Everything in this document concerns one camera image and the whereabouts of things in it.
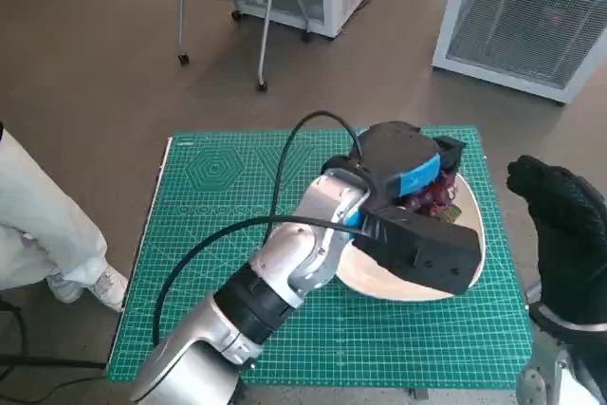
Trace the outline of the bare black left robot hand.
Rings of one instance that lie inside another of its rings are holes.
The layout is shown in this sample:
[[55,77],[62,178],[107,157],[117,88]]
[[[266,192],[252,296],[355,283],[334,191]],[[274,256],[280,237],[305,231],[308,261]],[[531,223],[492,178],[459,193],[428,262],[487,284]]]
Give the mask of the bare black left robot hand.
[[349,156],[388,197],[396,199],[455,175],[466,147],[459,139],[429,137],[407,122],[388,121],[359,134]]

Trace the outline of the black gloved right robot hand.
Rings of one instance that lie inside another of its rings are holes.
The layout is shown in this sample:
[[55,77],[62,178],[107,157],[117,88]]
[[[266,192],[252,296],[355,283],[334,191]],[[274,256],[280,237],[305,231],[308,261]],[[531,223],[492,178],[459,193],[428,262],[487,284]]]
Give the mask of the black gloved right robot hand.
[[587,179],[533,156],[507,166],[538,235],[542,302],[577,325],[606,322],[606,203]]

